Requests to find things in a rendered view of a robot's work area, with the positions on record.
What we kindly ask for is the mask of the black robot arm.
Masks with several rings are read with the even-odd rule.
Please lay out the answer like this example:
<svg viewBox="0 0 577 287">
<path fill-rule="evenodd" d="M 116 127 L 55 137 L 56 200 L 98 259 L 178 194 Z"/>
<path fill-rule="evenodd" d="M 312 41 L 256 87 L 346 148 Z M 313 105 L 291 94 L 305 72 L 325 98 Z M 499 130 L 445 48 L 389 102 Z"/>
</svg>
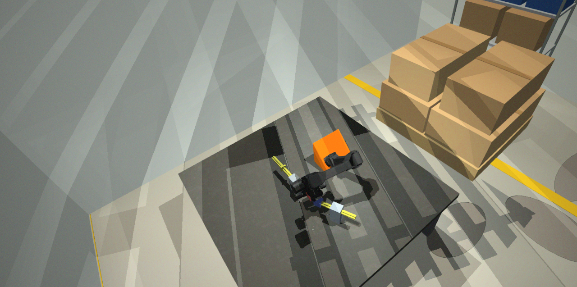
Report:
<svg viewBox="0 0 577 287">
<path fill-rule="evenodd" d="M 338 156 L 336 152 L 326 156 L 323 160 L 330 169 L 323 172 L 314 172 L 307 174 L 297 182 L 290 184 L 294 193 L 299 193 L 306 189 L 308 196 L 311 196 L 312 201 L 319 200 L 323 197 L 323 191 L 318 189 L 326 179 L 332 178 L 343 171 L 355 169 L 361 166 L 363 160 L 359 155 L 358 150 L 352 150 L 347 155 Z"/>
</svg>

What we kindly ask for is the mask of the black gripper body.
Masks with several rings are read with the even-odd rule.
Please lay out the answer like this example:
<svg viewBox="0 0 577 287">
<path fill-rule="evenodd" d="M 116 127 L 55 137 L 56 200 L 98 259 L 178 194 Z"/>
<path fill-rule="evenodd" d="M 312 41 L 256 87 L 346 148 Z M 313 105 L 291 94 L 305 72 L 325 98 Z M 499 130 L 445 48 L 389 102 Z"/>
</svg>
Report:
<svg viewBox="0 0 577 287">
<path fill-rule="evenodd" d="M 323 188 L 325 188 L 325 187 L 326 187 L 326 182 L 324 182 L 324 183 L 320 186 L 320 189 L 323 189 Z M 292 192 L 294 193 L 293 190 L 292 190 Z M 298 200 L 298 199 L 300 199 L 301 197 L 303 197 L 303 196 L 306 194 L 306 192 L 308 192 L 308 191 L 307 191 L 306 189 L 304 189 L 304 190 L 302 190 L 302 191 L 299 192 L 299 193 L 296 193 L 296 194 L 294 193 L 294 196 L 295 196 L 296 199 Z"/>
</svg>

